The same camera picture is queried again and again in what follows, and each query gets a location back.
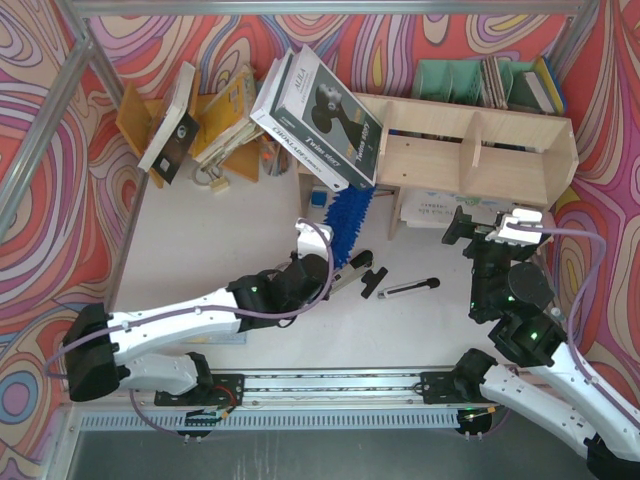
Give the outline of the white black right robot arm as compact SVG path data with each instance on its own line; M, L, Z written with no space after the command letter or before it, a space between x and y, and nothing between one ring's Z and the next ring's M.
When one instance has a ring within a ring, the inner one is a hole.
M573 306L565 322L547 308L554 298L542 270L530 262L552 236L536 210L515 208L491 225L457 208L442 242L469 241L472 260L469 316L493 323L489 338L512 364L546 381L553 394L527 383L485 352L468 350L447 375L454 394L467 402L499 403L544 428L582 458L598 479L639 476L639 410L602 378L578 351Z

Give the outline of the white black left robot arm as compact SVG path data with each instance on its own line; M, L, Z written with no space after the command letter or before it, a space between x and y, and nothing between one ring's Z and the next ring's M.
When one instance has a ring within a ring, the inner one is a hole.
M167 355L164 348L198 337L282 327L325 298L329 267L319 255L294 255L283 270L245 275L178 304L114 313L101 303L84 307L63 339L71 400L88 402L137 389L207 404L213 381L205 357Z

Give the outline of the white black utility knife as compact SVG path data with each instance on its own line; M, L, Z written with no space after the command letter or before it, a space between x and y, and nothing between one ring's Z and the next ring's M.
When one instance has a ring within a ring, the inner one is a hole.
M389 299L392 297L398 297L398 296L405 295L413 291L417 291L424 288L427 288L427 289L438 288L440 284L441 282L437 277L431 277L431 278L427 278L419 281L400 284L400 285L382 289L377 292L377 298Z

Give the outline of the blue fluffy duster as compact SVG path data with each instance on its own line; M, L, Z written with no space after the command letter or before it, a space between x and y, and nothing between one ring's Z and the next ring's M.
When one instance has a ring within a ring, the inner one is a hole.
M349 262L374 193L374 188L358 190L350 186L337 192L328 206L324 224L333 230L331 249L336 270Z

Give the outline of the black plastic clip piece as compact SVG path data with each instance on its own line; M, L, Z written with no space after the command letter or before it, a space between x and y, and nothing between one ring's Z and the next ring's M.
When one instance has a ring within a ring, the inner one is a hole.
M377 271L368 269L361 277L361 282L364 284L364 288L361 291L361 297L369 299L372 293L378 288L379 284L387 275L388 270L385 267L381 267Z

